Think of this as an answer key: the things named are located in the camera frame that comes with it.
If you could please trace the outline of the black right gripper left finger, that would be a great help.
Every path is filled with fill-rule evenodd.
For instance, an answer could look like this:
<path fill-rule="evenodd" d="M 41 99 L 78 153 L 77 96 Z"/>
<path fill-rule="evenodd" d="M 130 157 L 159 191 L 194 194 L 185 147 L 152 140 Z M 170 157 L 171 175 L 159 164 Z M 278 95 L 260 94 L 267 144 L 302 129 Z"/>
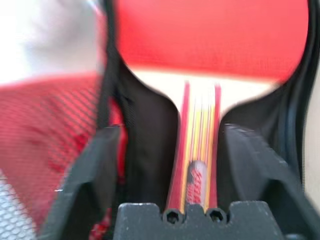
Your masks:
<path fill-rule="evenodd" d="M 58 190 L 41 240 L 87 240 L 112 206 L 117 185 L 120 127 L 98 130 Z"/>

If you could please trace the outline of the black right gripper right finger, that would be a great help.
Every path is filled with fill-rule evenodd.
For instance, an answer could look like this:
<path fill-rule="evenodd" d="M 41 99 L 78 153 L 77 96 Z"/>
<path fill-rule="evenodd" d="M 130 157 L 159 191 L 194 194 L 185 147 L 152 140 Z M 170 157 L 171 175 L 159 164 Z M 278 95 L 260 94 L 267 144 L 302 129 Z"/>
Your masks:
<path fill-rule="evenodd" d="M 239 198 L 266 202 L 288 239 L 318 240 L 320 216 L 287 162 L 251 129 L 227 124 L 224 134 Z"/>

